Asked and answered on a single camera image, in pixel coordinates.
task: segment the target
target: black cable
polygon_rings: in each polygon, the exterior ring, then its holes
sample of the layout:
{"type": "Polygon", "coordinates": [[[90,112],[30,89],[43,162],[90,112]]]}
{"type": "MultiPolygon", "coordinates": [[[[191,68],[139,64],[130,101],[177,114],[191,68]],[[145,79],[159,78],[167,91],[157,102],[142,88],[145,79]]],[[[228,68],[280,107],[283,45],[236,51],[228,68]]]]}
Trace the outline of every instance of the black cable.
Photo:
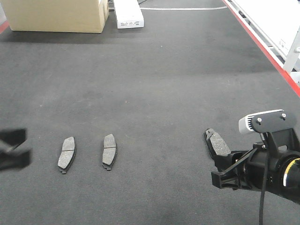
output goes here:
{"type": "Polygon", "coordinates": [[[267,156],[266,156],[265,167],[264,167],[263,178],[262,178],[261,199],[260,199],[260,204],[259,204],[259,225],[263,225],[263,204],[264,204],[264,194],[266,192],[266,186],[267,186],[269,158],[270,158],[270,152],[269,152],[269,150],[267,150],[267,156]]]}

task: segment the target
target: brake pad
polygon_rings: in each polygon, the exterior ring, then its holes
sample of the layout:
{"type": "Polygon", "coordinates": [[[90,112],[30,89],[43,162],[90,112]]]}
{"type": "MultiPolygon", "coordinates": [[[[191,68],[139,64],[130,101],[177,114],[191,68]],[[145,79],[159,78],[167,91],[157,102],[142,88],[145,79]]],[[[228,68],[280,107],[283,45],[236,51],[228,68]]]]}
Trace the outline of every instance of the brake pad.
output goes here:
{"type": "Polygon", "coordinates": [[[112,134],[104,138],[104,150],[102,154],[102,166],[110,171],[117,155],[117,144],[112,134]]]}
{"type": "Polygon", "coordinates": [[[228,145],[223,138],[213,129],[207,129],[204,133],[205,141],[209,148],[211,158],[215,155],[227,156],[231,153],[228,145]]]}
{"type": "Polygon", "coordinates": [[[76,146],[74,137],[67,138],[63,145],[60,154],[60,158],[58,160],[58,167],[62,174],[67,173],[70,168],[76,154],[76,146]]]}

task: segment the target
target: white box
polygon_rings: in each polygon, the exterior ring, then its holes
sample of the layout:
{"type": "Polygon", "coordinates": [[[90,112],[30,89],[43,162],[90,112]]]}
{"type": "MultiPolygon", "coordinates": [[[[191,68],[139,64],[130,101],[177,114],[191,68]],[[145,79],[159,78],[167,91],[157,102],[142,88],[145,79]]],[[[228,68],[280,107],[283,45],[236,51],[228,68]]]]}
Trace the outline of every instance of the white box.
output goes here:
{"type": "Polygon", "coordinates": [[[144,17],[137,0],[113,0],[118,29],[144,27],[144,17]]]}

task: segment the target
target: white cable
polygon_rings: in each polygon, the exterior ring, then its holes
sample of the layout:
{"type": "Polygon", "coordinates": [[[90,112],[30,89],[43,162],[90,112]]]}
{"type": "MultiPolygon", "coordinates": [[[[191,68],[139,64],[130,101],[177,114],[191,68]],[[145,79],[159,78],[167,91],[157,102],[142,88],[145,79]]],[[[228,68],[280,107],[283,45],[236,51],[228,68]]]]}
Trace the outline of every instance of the white cable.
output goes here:
{"type": "Polygon", "coordinates": [[[148,7],[141,7],[143,10],[156,10],[156,11],[206,11],[206,10],[218,10],[224,9],[227,6],[222,7],[215,7],[215,8],[148,8],[148,7]]]}

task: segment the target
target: gray carpet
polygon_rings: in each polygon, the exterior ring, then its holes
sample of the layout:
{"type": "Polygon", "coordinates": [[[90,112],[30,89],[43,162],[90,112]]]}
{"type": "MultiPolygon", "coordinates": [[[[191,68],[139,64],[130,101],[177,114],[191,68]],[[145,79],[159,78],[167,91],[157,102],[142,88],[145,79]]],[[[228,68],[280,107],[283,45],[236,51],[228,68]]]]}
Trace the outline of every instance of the gray carpet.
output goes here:
{"type": "MultiPolygon", "coordinates": [[[[238,119],[296,113],[299,98],[228,9],[143,15],[142,29],[117,30],[111,13],[102,34],[0,35],[0,127],[28,128],[34,149],[29,167],[0,173],[0,224],[258,224],[260,193],[212,186],[203,132],[250,149],[259,135],[240,135],[238,119]],[[100,159],[110,133],[119,152],[108,172],[100,159]],[[72,135],[77,155],[62,175],[56,164],[72,135]]],[[[299,224],[299,209],[267,194],[265,224],[299,224]]]]}

